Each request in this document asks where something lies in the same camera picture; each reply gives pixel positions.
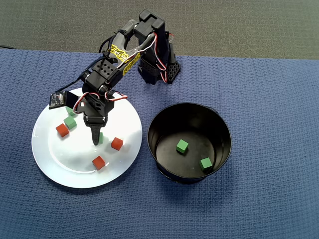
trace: green cube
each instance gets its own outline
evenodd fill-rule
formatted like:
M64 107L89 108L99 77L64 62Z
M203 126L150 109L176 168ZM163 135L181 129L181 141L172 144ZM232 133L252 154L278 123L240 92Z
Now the green cube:
M181 139L176 146L176 150L178 152L185 153L187 147L188 147L188 143Z
M69 116L68 118L64 119L64 123L66 126L68 126L69 129L72 129L76 126L76 122L72 116Z
M75 114L73 113L73 109L71 109L70 107L65 107L66 108L66 111L68 112L68 114L70 115L70 116L74 116Z
M200 161L200 168L203 171L209 170L212 166L213 165L211 164L211 161L209 158L205 158Z
M100 132L99 143L103 143L103 133L102 132Z

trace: yellow label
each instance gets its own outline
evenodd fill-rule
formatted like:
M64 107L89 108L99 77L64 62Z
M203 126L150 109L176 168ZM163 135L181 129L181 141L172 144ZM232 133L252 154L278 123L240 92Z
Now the yellow label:
M125 75L129 70L130 70L130 68L138 61L138 59L140 58L140 53L138 53L135 57L134 57L134 59L133 59L133 61L131 61L125 68L124 68L124 70L123 70L123 75Z
M119 58L121 61L126 61L126 59L128 58L128 54L126 53L126 51L123 51L119 48L117 48L116 45L111 45L111 53L113 53L117 58Z

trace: red cube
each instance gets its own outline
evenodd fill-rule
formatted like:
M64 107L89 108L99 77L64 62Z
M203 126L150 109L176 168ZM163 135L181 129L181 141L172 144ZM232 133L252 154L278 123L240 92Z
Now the red cube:
M66 136L67 134L69 134L69 130L67 129L67 127L62 123L60 124L56 130L58 131L58 133L61 135L61 137L63 138L64 136Z
M104 160L101 158L101 156L97 157L92 161L93 165L96 167L96 170L100 170L105 166Z
M111 147L119 151L123 145L123 140L119 138L114 138L113 142L111 143Z

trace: white plate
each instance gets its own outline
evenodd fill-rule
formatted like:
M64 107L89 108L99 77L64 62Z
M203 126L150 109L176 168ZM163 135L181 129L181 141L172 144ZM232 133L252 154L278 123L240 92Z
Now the white plate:
M81 88L71 92L82 95ZM83 122L83 114L74 116L77 126L61 138L55 128L67 117L65 107L49 110L47 106L33 128L33 156L50 179L72 188L97 187L119 177L134 162L142 143L142 124L130 102L115 101L106 126L101 128L103 144L97 146L92 142L91 129ZM120 151L111 147L114 137L123 140ZM99 171L92 163L98 156L107 164Z

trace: gray carpet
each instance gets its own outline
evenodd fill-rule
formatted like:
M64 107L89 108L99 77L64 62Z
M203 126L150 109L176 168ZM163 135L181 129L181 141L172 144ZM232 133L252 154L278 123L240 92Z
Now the gray carpet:
M145 8L178 55L319 59L318 0L0 0L0 44L96 52Z

